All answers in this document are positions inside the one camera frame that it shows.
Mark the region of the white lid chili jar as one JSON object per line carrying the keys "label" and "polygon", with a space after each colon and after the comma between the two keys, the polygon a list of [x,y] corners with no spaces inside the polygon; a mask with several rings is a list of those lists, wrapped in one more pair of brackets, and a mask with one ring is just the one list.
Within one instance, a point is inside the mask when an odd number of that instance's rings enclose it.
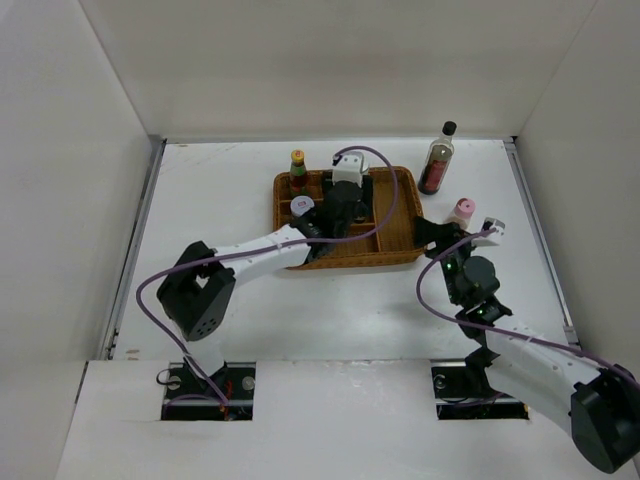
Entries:
{"label": "white lid chili jar", "polygon": [[309,196],[299,195],[291,200],[289,208],[292,218],[298,219],[312,214],[315,211],[315,202]]}

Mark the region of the yellow cap sauce bottle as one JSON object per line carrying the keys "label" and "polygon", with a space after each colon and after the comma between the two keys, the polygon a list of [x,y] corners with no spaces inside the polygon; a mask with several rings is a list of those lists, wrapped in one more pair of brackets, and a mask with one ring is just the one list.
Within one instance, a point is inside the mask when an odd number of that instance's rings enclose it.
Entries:
{"label": "yellow cap sauce bottle", "polygon": [[307,196],[309,175],[305,164],[305,154],[302,150],[296,149],[291,152],[290,158],[289,188],[291,197]]}

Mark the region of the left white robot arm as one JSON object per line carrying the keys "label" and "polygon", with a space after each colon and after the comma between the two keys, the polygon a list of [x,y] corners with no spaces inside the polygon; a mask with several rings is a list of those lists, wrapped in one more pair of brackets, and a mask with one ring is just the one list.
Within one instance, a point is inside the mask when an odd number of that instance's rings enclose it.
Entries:
{"label": "left white robot arm", "polygon": [[184,341],[206,340],[221,326],[235,288],[332,253],[335,243],[316,240],[345,238],[352,224],[370,215],[372,195],[369,175],[361,184],[325,178],[320,204],[269,235],[217,249],[202,241],[189,245],[178,260],[180,265],[202,259],[210,262],[169,274],[156,297]]}

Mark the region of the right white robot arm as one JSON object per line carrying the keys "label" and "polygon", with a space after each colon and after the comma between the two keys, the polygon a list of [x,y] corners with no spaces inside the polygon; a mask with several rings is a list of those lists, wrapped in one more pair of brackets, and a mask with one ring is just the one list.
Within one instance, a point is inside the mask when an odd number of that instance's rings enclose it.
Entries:
{"label": "right white robot arm", "polygon": [[488,218],[471,234],[456,223],[414,220],[414,244],[442,270],[450,317],[478,344],[465,363],[473,394],[506,394],[563,430],[596,469],[612,474],[639,453],[639,382],[619,364],[545,339],[521,322],[496,293],[494,264],[475,254],[498,245],[503,222]]}

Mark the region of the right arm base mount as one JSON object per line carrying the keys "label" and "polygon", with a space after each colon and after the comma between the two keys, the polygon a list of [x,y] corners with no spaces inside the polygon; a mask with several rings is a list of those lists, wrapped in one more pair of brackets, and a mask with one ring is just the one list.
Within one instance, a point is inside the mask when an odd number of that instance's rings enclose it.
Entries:
{"label": "right arm base mount", "polygon": [[439,420],[528,420],[528,407],[494,390],[486,370],[497,358],[484,347],[464,360],[431,362],[432,386]]}

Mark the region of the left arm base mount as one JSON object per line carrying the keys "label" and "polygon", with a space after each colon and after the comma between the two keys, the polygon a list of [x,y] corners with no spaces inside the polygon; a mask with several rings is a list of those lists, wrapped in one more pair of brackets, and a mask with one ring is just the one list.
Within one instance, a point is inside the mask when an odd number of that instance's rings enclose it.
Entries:
{"label": "left arm base mount", "polygon": [[211,385],[184,363],[170,363],[156,375],[163,388],[162,421],[251,421],[256,391],[255,363],[227,363]]}

